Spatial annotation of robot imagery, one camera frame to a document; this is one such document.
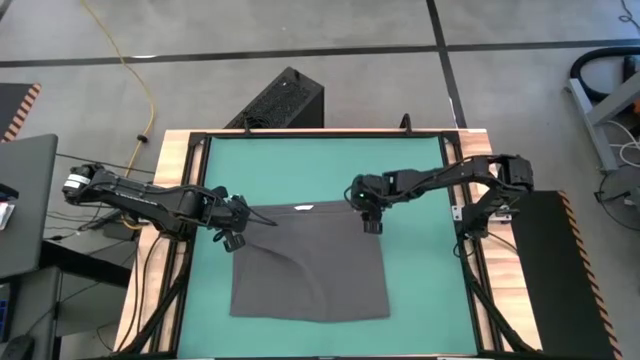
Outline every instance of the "white cable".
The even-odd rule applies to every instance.
[[[619,147],[620,151],[618,152],[618,155],[620,156],[620,159],[627,165],[629,166],[633,166],[636,168],[640,168],[640,164],[636,164],[634,162],[631,162],[629,160],[627,160],[627,158],[624,157],[624,150],[630,146],[634,146],[635,145],[635,149],[640,151],[640,143],[636,140],[635,137],[633,137],[633,135],[631,134],[631,132],[629,130],[627,130],[626,127],[624,127],[624,125],[620,124],[619,122],[613,121],[613,120],[609,120],[607,121],[607,124],[611,124],[611,125],[615,125],[617,127],[619,127],[620,129],[622,129],[622,131],[624,131],[627,136],[629,136],[629,138],[631,139],[631,142],[628,142],[626,144],[609,144],[609,146],[611,147]]]

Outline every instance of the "green mat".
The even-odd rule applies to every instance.
[[[360,173],[442,166],[436,138],[213,139],[205,186],[250,205],[334,201]],[[347,323],[234,318],[232,255],[200,229],[179,358],[475,354],[446,190],[385,212],[391,317]]]

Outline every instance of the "black metal frame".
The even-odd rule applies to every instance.
[[[211,145],[211,139],[213,138],[247,138],[247,137],[253,137],[253,138],[292,138],[292,137],[304,137],[304,138],[325,138],[325,137],[346,137],[346,138],[389,138],[389,137],[394,137],[394,138],[402,138],[402,137],[437,137],[438,141],[439,141],[439,146],[440,146],[440,150],[441,150],[441,154],[442,154],[442,160],[443,160],[443,164],[448,164],[448,156],[447,156],[447,142],[449,142],[451,144],[451,146],[453,147],[454,150],[454,155],[456,159],[460,159],[462,158],[462,149],[461,149],[461,144],[460,144],[460,137],[459,137],[459,133],[457,130],[444,130],[444,131],[433,131],[433,132],[418,132],[415,133],[412,131],[411,129],[411,123],[410,123],[410,119],[408,119],[408,117],[403,118],[403,123],[402,126],[406,126],[406,129],[404,132],[397,132],[397,131],[389,131],[389,132],[381,132],[381,133],[367,133],[367,132],[360,132],[358,133],[357,130],[354,130],[354,132],[350,132],[350,133],[344,133],[344,132],[318,132],[318,133],[296,133],[294,131],[289,132],[289,133],[251,133],[249,131],[245,132],[245,133],[233,133],[233,134],[208,134],[208,133],[192,133],[189,139],[189,149],[187,151],[187,158],[186,158],[186,163],[185,163],[185,168],[183,171],[183,177],[182,177],[182,183],[187,183],[191,174],[191,170],[193,167],[193,154],[194,154],[194,150],[195,150],[195,146],[197,144],[201,144],[203,146],[203,151],[202,151],[202,155],[201,155],[201,161],[200,161],[200,168],[199,168],[199,173],[198,173],[198,177],[197,177],[197,185],[203,185],[204,183],[204,178],[206,176],[206,171],[207,171],[207,163],[208,161],[206,161],[208,159],[209,156],[209,149],[210,149],[210,145]],[[465,199],[465,202],[470,201],[471,197],[470,197],[470,189],[469,187],[462,187],[462,191],[463,191],[463,197]],[[448,189],[449,192],[449,199],[452,201],[452,203],[455,203],[455,193],[452,187],[450,187]],[[482,290],[485,291],[485,293],[487,294],[487,296],[491,297],[491,291],[490,291],[490,285],[488,283],[488,275],[486,274],[486,263],[484,260],[484,255],[482,253],[482,247],[479,246],[479,242],[476,242],[473,244],[476,254],[479,256],[476,256],[476,261],[478,262],[478,264],[480,264],[481,266],[478,268],[479,272],[482,276],[482,273],[485,273],[486,276],[486,282],[481,282],[481,288]],[[185,261],[186,261],[186,268],[190,269],[190,259],[192,258],[191,254],[193,252],[193,247],[194,247],[194,241],[191,241],[187,244],[187,248],[185,250]],[[167,268],[165,270],[171,270],[169,272],[165,272],[165,277],[170,276],[173,273],[173,266],[175,265],[175,248],[173,249],[173,253],[170,254],[170,258],[168,263],[171,263],[172,265],[167,265]],[[463,271],[464,271],[464,266],[465,263],[463,262],[464,258],[461,257],[461,266],[463,267]],[[185,298],[186,298],[186,293],[187,293],[187,286],[188,286],[188,275],[189,275],[189,270],[187,270],[187,278],[185,281],[185,286],[182,288],[182,291],[178,294],[177,297],[177,306],[176,306],[176,313],[175,313],[175,317],[173,319],[173,328],[172,328],[172,332],[171,332],[171,339],[170,339],[170,350],[169,351],[164,351],[164,352],[159,352],[157,349],[157,344],[159,344],[159,339],[154,339],[151,338],[151,343],[152,345],[156,344],[156,348],[151,348],[149,353],[146,354],[127,354],[127,353],[123,353],[123,354],[115,354],[112,355],[110,358],[115,360],[120,360],[120,359],[173,359],[176,357],[177,355],[177,349],[178,349],[178,345],[179,345],[179,334],[181,332],[181,327],[182,327],[182,316],[184,313],[184,306],[185,306]],[[169,284],[170,281],[169,280],[165,280],[163,281],[163,285],[164,284]],[[469,309],[471,312],[471,319],[472,319],[472,325],[473,325],[473,329],[474,329],[474,336],[475,336],[475,340],[476,340],[476,348],[477,348],[477,355],[472,355],[472,358],[475,357],[481,357],[481,358],[492,358],[495,360],[538,360],[538,359],[548,359],[548,360],[586,360],[585,358],[580,358],[580,357],[573,357],[573,356],[550,356],[541,352],[504,352],[503,350],[485,350],[483,348],[483,344],[482,344],[482,336],[480,333],[480,327],[479,327],[479,323],[478,323],[478,313],[477,313],[477,309],[475,306],[475,301],[473,298],[473,291],[470,288],[470,284],[468,281],[465,280],[465,286],[467,288],[467,296],[468,296],[468,301],[469,301]],[[161,292],[161,298],[164,297],[164,293],[166,292],[167,289],[163,289],[163,291]],[[155,336],[159,336],[159,329],[161,329],[160,327],[156,327],[156,331],[154,333]],[[499,332],[496,329],[495,330],[498,333],[497,338],[500,339],[501,336],[499,336]],[[381,359],[394,359],[394,360],[399,360],[401,357],[396,357],[396,356],[383,356],[380,357]],[[417,358],[419,359],[438,359],[441,358],[441,356],[418,356]],[[239,359],[256,359],[256,358],[221,358],[224,360],[239,360]],[[300,359],[314,359],[317,360],[318,357],[301,357]],[[354,359],[371,359],[370,357],[356,357]]]
[[[208,161],[206,161],[209,157],[209,149],[210,149],[210,145],[211,145],[211,141],[214,138],[220,138],[220,139],[246,139],[246,138],[251,138],[251,139],[264,139],[264,138],[407,138],[407,137],[413,137],[413,138],[437,138],[439,145],[440,145],[440,149],[441,149],[441,154],[442,154],[442,162],[443,165],[449,164],[449,160],[448,160],[448,156],[447,156],[447,151],[446,151],[446,144],[449,143],[451,144],[451,146],[453,147],[454,150],[454,154],[456,155],[456,161],[459,160],[458,157],[461,158],[461,154],[462,154],[462,148],[461,148],[461,144],[460,144],[460,136],[457,130],[437,130],[437,131],[430,131],[430,132],[425,132],[425,131],[421,131],[421,132],[414,132],[411,128],[410,125],[410,120],[407,124],[407,122],[403,119],[403,123],[402,126],[405,127],[406,129],[404,132],[398,132],[398,131],[389,131],[389,132],[366,132],[366,131],[362,131],[362,132],[358,132],[358,129],[354,129],[353,132],[331,132],[331,131],[322,131],[322,132],[295,132],[295,131],[290,131],[290,132],[275,132],[275,133],[254,133],[254,132],[243,132],[243,133],[228,133],[228,134],[220,134],[220,133],[191,133],[190,138],[189,138],[189,148],[187,150],[187,159],[186,159],[186,163],[185,163],[185,168],[184,168],[184,172],[183,172],[183,176],[182,176],[182,184],[186,184],[189,180],[191,171],[193,169],[193,154],[195,152],[195,147],[197,145],[202,145],[203,146],[203,151],[202,151],[202,155],[201,155],[201,159],[200,159],[200,169],[198,172],[198,178],[197,178],[197,183],[196,185],[200,185],[203,186],[204,185],[204,178],[206,176],[206,171],[207,171],[207,163]],[[451,201],[451,204],[454,205],[455,204],[455,196],[453,193],[453,189],[449,188],[449,198]],[[471,198],[470,198],[470,192],[469,192],[469,188],[468,186],[466,187],[466,191],[463,187],[463,193],[466,193],[467,195],[465,196],[465,202],[470,202]],[[167,262],[168,266],[167,268],[165,268],[166,270],[170,270],[169,272],[165,272],[165,277],[167,277],[167,275],[170,276],[170,274],[173,273],[173,258],[175,257],[176,254],[176,249],[173,249],[173,252],[171,251],[172,249],[169,249],[169,256],[170,256],[170,260]],[[187,249],[185,250],[186,252],[191,252],[193,251],[193,242],[190,242],[187,245]],[[482,252],[482,248],[476,248],[476,252]],[[484,262],[484,256],[481,257],[476,257],[476,261],[477,262]],[[489,275],[487,273],[487,269],[486,269],[486,265],[485,264],[476,264],[478,266],[478,269],[480,271],[480,277],[481,279],[485,279],[485,280],[481,280],[481,283],[483,285],[483,288],[485,286],[487,286],[489,284],[488,279],[489,279]],[[161,294],[163,294],[166,289],[168,288],[168,281],[163,281],[163,288],[161,289]],[[474,331],[474,338],[475,338],[475,342],[476,342],[476,349],[478,351],[478,353],[481,353],[482,351],[484,351],[484,347],[483,347],[483,343],[482,343],[482,335],[480,333],[480,326],[479,326],[479,319],[478,319],[478,313],[477,313],[477,309],[475,306],[475,301],[473,298],[473,293],[471,291],[471,288],[469,287],[468,284],[465,284],[465,288],[467,289],[467,299],[469,302],[469,311],[471,314],[471,322],[473,325],[473,331]],[[176,307],[176,312],[175,312],[175,318],[174,318],[174,323],[173,323],[173,329],[171,332],[171,340],[170,340],[170,351],[177,351],[178,349],[178,345],[179,345],[179,335],[180,335],[180,331],[181,331],[181,326],[182,326],[182,316],[184,314],[184,306],[185,306],[185,299],[186,299],[186,293],[188,291],[188,282],[187,282],[187,286],[185,287],[185,289],[183,289],[183,291],[180,293],[180,295],[178,295],[178,301],[177,301],[177,307]],[[386,357],[389,359],[397,359],[396,357]]]

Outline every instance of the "gray cloth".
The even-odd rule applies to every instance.
[[[231,315],[340,322],[389,317],[378,236],[346,202],[254,207],[234,252]]]

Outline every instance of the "concrete floor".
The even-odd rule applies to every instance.
[[[89,0],[126,55],[170,55],[437,44],[424,0]],[[627,0],[640,14],[640,1]],[[637,39],[618,21],[610,0],[435,0],[447,45]],[[598,159],[570,97],[562,91],[571,63],[588,44],[553,49],[450,52],[467,125],[487,128],[495,152],[533,162],[539,189],[571,198],[594,271],[626,358],[640,358],[640,235],[606,217],[594,201]],[[2,61],[113,57],[103,34],[77,0],[15,0],[0,20]],[[158,104],[158,119],[136,166],[154,169],[167,129],[224,126],[284,67],[326,86],[327,127],[396,127],[409,112],[415,126],[453,127],[437,52],[309,56],[138,64]],[[589,66],[587,80],[611,90],[619,62]],[[0,82],[38,82],[43,91],[20,137],[56,133],[59,151],[126,165],[148,107],[139,85],[118,65],[0,68]],[[50,210],[66,206],[59,193],[68,168],[58,159]],[[636,178],[635,169],[625,169]],[[136,175],[139,179],[150,177]],[[617,209],[637,223],[634,213]],[[51,222],[48,226],[64,226]],[[51,230],[55,234],[62,230]],[[110,244],[100,234],[65,244],[91,251]],[[123,246],[102,256],[121,261]],[[84,286],[65,279],[64,291]],[[65,305],[77,322],[117,319],[122,290],[98,286]],[[87,304],[109,309],[100,318]],[[73,332],[74,326],[64,332]],[[101,330],[113,343],[116,326]],[[62,359],[107,354],[95,331],[66,336]]]

